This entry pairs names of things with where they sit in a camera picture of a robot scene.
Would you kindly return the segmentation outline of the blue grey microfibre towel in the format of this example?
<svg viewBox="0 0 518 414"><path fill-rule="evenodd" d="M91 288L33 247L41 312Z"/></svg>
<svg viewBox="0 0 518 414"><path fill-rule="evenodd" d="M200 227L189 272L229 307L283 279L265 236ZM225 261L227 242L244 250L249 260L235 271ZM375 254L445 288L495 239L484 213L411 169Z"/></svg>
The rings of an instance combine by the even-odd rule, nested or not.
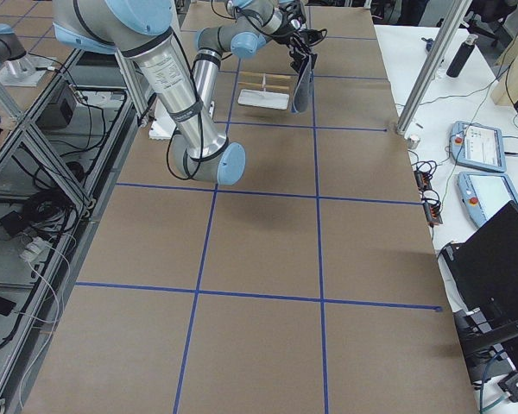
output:
<svg viewBox="0 0 518 414"><path fill-rule="evenodd" d="M298 74L292 97L291 111L293 113L303 113L307 110L312 95L313 58L307 55L301 60L292 62L290 66Z"/></svg>

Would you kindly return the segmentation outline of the white wooden towel rack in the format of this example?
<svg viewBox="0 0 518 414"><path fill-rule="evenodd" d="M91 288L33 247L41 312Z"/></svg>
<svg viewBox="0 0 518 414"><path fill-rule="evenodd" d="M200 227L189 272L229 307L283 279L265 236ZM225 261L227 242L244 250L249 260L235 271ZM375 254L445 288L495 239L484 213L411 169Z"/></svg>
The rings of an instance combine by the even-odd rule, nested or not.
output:
<svg viewBox="0 0 518 414"><path fill-rule="evenodd" d="M242 106L271 110L286 110L290 96L288 75L266 72L240 72L237 103Z"/></svg>

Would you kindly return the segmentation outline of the small metal cylinder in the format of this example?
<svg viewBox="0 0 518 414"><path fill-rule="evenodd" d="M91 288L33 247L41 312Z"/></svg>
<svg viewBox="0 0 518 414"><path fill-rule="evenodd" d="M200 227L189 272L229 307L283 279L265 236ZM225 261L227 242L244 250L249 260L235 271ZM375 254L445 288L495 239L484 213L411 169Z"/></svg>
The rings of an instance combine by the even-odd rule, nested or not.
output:
<svg viewBox="0 0 518 414"><path fill-rule="evenodd" d="M407 148L415 150L420 144L420 137L418 135L410 135L406 139Z"/></svg>

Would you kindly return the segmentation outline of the black water bottle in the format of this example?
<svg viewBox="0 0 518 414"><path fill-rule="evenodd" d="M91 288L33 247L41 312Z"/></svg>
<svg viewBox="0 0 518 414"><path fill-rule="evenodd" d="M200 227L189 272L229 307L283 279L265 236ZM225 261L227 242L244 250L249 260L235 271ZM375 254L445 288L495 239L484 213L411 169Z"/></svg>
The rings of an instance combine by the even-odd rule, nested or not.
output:
<svg viewBox="0 0 518 414"><path fill-rule="evenodd" d="M455 53L451 64L447 68L446 75L450 78L457 78L462 72L467 60L470 58L476 45L478 36L469 34Z"/></svg>

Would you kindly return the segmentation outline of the teach pendant far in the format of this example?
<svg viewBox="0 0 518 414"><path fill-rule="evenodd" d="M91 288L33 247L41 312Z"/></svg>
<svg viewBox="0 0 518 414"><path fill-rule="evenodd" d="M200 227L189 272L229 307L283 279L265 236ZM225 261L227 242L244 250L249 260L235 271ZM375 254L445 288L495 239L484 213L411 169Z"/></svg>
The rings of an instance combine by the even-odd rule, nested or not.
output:
<svg viewBox="0 0 518 414"><path fill-rule="evenodd" d="M490 173L505 173L502 131L475 122L456 121L450 133L449 149L460 166Z"/></svg>

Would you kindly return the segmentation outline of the teach pendant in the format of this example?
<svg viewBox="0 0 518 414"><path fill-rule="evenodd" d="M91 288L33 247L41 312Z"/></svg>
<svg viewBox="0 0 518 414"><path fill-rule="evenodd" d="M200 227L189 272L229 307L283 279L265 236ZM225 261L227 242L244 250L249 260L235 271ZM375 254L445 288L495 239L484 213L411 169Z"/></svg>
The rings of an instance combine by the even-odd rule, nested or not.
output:
<svg viewBox="0 0 518 414"><path fill-rule="evenodd" d="M460 166L490 173L505 173L502 131L475 122L456 121L450 133L449 149Z"/></svg>
<svg viewBox="0 0 518 414"><path fill-rule="evenodd" d="M506 173L460 172L458 189L470 219L478 228L509 201L518 205L518 193Z"/></svg>

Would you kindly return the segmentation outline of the black usb hub right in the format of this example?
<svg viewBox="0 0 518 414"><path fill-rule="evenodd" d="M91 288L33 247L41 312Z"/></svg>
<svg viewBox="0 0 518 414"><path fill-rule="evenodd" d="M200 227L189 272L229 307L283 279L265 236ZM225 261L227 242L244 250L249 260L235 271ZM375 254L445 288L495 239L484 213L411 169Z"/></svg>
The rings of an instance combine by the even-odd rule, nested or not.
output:
<svg viewBox="0 0 518 414"><path fill-rule="evenodd" d="M426 222L430 227L439 226L443 223L441 218L441 202L432 198L422 200L422 207L425 213Z"/></svg>

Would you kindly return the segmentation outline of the teach pendant near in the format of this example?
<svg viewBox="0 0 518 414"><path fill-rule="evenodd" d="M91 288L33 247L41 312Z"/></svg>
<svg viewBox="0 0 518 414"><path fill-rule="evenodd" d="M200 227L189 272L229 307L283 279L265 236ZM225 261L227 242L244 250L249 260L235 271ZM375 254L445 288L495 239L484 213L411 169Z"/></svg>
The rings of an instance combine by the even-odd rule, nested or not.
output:
<svg viewBox="0 0 518 414"><path fill-rule="evenodd" d="M518 193L506 173L460 172L458 189L470 219L478 228L509 201L518 205Z"/></svg>

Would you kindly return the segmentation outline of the aluminium frame post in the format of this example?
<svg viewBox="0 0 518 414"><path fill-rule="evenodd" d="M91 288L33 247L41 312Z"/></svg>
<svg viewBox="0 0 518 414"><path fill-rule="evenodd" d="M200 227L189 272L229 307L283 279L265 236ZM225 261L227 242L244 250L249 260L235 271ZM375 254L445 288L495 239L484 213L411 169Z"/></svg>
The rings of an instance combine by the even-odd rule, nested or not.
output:
<svg viewBox="0 0 518 414"><path fill-rule="evenodd" d="M419 76L395 125L396 134L405 135L471 3L471 0L454 0L451 2L431 51L420 69Z"/></svg>

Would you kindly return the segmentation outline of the black power box under frame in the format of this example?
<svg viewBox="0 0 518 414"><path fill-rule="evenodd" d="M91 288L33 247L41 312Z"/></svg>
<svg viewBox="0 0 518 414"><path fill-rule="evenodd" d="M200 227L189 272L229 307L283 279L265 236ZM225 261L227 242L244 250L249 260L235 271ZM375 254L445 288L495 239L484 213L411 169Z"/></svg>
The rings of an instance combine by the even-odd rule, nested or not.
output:
<svg viewBox="0 0 518 414"><path fill-rule="evenodd" d="M68 86L56 91L36 121L41 129L64 129L73 118L76 99Z"/></svg>

